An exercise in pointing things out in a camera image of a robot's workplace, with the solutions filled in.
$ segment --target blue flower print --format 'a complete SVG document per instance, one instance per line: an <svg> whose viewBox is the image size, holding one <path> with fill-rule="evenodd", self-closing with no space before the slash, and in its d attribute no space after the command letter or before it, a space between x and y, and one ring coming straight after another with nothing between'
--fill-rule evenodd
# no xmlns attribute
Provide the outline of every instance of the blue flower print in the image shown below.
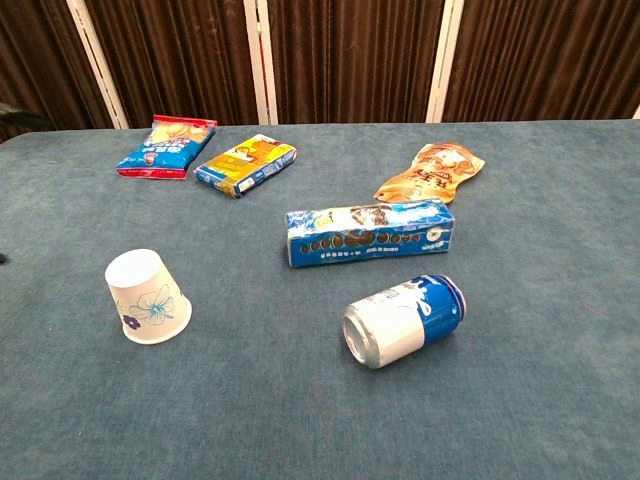
<svg viewBox="0 0 640 480"><path fill-rule="evenodd" d="M138 322L138 320L135 317L130 317L129 315L123 315L122 321L126 323L129 326L129 328L132 328L134 330L137 330L140 328L140 322Z"/></svg>
<svg viewBox="0 0 640 480"><path fill-rule="evenodd" d="M173 312L173 297L169 296L169 286L163 285L157 292L140 295L138 304L129 307L129 313L150 325L162 325Z"/></svg>

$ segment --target table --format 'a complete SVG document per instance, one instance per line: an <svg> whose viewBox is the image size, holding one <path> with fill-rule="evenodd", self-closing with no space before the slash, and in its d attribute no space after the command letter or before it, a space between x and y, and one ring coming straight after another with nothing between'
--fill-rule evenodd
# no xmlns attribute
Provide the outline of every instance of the table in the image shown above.
<svg viewBox="0 0 640 480"><path fill-rule="evenodd" d="M221 127L296 163L240 200L125 179L148 130L0 145L0 478L638 478L640 122ZM374 203L425 143L486 160L446 254L293 270L285 212ZM141 346L104 281L152 248L191 299ZM422 273L467 297L454 335L359 365L347 304Z"/></svg>

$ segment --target blue snack box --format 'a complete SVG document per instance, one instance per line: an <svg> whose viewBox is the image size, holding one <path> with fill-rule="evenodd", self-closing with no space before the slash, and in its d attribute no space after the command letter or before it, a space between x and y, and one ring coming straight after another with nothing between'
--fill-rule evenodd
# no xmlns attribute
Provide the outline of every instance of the blue snack box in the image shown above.
<svg viewBox="0 0 640 480"><path fill-rule="evenodd" d="M453 215L442 200L287 213L292 267L446 252Z"/></svg>

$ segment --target yellow snack package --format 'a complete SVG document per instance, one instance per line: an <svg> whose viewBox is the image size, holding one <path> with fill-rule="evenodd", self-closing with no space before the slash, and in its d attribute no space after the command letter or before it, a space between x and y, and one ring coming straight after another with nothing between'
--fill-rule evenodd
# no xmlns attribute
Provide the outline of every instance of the yellow snack package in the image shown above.
<svg viewBox="0 0 640 480"><path fill-rule="evenodd" d="M373 197L383 202L439 198L449 203L457 186L483 166L484 160L459 143L428 143L413 158L409 170L384 182Z"/></svg>

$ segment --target white paper cup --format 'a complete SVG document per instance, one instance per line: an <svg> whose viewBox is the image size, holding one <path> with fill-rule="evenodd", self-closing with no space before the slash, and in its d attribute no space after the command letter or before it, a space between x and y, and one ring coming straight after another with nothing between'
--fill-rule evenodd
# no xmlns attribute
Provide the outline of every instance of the white paper cup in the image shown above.
<svg viewBox="0 0 640 480"><path fill-rule="evenodd" d="M164 342L189 323L191 302L153 250L123 253L109 264L104 278L129 340Z"/></svg>

